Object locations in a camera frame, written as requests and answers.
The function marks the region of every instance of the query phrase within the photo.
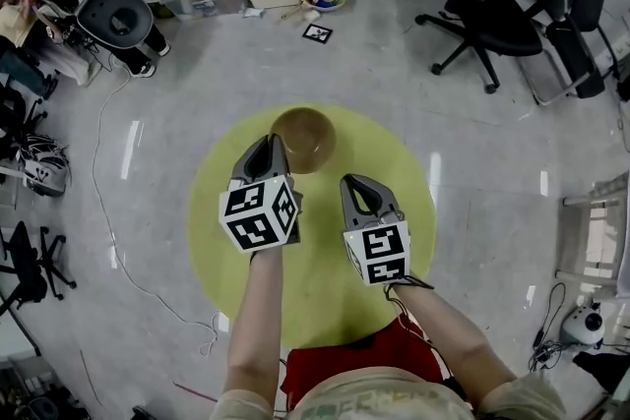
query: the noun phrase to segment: beige shirt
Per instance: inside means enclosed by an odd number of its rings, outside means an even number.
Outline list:
[[[21,47],[37,17],[28,14],[26,18],[20,13],[18,6],[2,6],[0,9],[0,35],[7,37],[16,47]]]
[[[294,420],[560,420],[566,412],[541,373],[492,391],[476,415],[452,390],[396,368],[365,368],[319,384],[286,415]],[[224,393],[211,420],[271,420],[267,401],[247,390]]]

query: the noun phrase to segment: white device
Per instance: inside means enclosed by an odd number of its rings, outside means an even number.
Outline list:
[[[576,308],[562,323],[560,339],[571,343],[595,345],[603,340],[605,326],[599,309],[587,305]]]
[[[410,230],[405,220],[344,233],[347,258],[365,285],[410,274]]]
[[[219,223],[243,254],[284,245],[297,213],[284,175],[242,185],[219,196]]]

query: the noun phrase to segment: yellow circle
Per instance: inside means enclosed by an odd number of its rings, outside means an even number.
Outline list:
[[[326,114],[337,132],[331,158],[317,172],[296,175],[304,195],[299,216],[301,241],[283,249],[283,344],[289,348],[350,343],[382,329],[396,316],[381,286],[366,287],[347,259],[339,184],[347,173],[388,186],[405,213],[411,234],[411,269],[428,274],[435,244],[433,201],[417,160],[371,119],[323,104],[292,104],[266,110],[234,126],[213,145],[190,190],[187,239],[193,270],[217,306],[233,319],[249,271],[219,224],[219,194],[232,167],[276,118],[293,107]]]

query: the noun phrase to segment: white marker cube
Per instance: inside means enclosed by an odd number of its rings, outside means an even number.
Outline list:
[[[297,218],[297,204],[283,175],[219,196],[219,223],[243,254],[288,240]]]
[[[347,258],[365,285],[410,274],[410,231],[405,220],[344,233]]]

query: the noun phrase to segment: gray floor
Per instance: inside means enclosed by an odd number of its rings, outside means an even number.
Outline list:
[[[184,237],[188,190],[213,142],[259,110],[298,101],[338,103],[380,122],[423,164],[438,215],[429,280],[484,329],[500,356],[527,371],[532,341],[553,284],[558,197],[627,169],[609,94],[537,107],[516,62],[492,55],[503,87],[493,96],[472,54],[439,78],[428,72],[458,41],[417,27],[443,0],[352,0],[325,16],[328,44],[301,38],[303,26],[237,16],[162,25],[172,50],[149,80],[111,99],[95,175],[119,252],[133,278],[189,321],[215,306],[191,271]],[[45,131],[69,145],[73,181],[61,200],[24,190],[17,218],[68,236],[67,270],[79,283],[63,302],[48,297],[18,315],[62,380],[95,418],[122,419],[146,404],[159,420],[203,419],[212,404],[172,382],[218,396],[227,335],[209,359],[208,337],[183,326],[134,289],[115,258],[91,177],[96,117],[125,79],[102,72],[87,89],[60,86],[46,104]],[[128,173],[124,158],[133,122]],[[3,292],[11,279],[1,278]],[[80,356],[83,350],[96,392]],[[599,387],[568,361],[552,372],[576,418]]]

